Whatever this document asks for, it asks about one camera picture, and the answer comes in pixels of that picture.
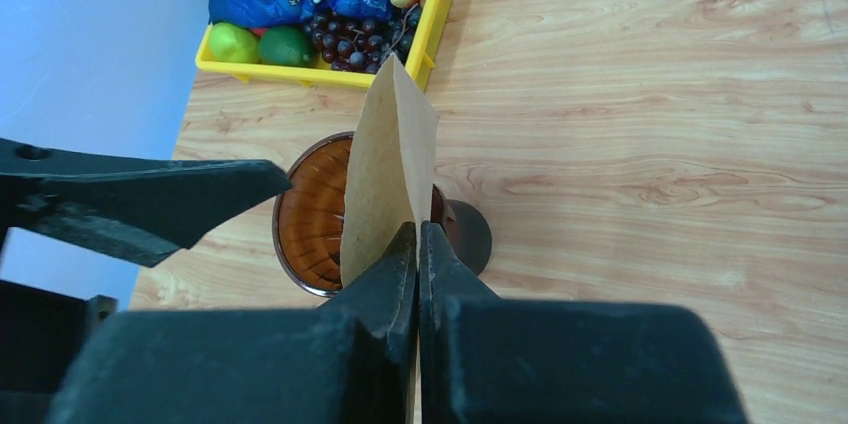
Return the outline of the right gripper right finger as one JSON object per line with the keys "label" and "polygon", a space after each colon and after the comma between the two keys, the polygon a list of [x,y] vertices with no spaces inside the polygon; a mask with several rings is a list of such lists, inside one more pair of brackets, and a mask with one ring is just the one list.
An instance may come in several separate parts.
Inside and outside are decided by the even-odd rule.
{"label": "right gripper right finger", "polygon": [[426,423],[744,423],[724,356],[689,309],[497,296],[424,224]]}

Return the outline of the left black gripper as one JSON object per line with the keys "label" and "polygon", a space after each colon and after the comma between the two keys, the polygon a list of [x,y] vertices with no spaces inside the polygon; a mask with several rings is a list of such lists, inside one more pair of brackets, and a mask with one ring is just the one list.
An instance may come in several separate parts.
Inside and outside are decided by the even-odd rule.
{"label": "left black gripper", "polygon": [[[1,142],[1,225],[139,266],[192,248],[222,223],[285,193],[271,161],[148,160]],[[1,421],[42,423],[117,300],[1,283]]]}

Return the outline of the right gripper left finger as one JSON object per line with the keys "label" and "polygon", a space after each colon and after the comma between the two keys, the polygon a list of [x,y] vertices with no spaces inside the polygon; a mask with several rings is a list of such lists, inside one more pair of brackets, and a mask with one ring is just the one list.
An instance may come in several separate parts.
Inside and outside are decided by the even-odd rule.
{"label": "right gripper left finger", "polygon": [[315,308],[121,312],[84,346],[51,423],[409,423],[416,232]]}

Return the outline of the brown amber dripper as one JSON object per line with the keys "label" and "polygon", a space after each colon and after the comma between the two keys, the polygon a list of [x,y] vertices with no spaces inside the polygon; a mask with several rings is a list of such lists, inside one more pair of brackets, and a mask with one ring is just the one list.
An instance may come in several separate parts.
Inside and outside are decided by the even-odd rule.
{"label": "brown amber dripper", "polygon": [[[299,287],[320,297],[346,288],[340,247],[353,134],[333,135],[309,148],[289,172],[290,189],[275,202],[272,230],[281,265]],[[430,221],[449,237],[457,232],[458,217],[435,186]]]}

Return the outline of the paper filter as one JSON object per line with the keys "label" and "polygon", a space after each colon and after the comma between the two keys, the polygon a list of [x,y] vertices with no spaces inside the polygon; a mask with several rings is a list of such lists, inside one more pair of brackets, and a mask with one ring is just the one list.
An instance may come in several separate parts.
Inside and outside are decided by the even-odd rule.
{"label": "paper filter", "polygon": [[438,114],[400,60],[380,67],[353,134],[340,247],[347,287],[380,258],[399,228],[413,224],[413,257],[431,216]]}

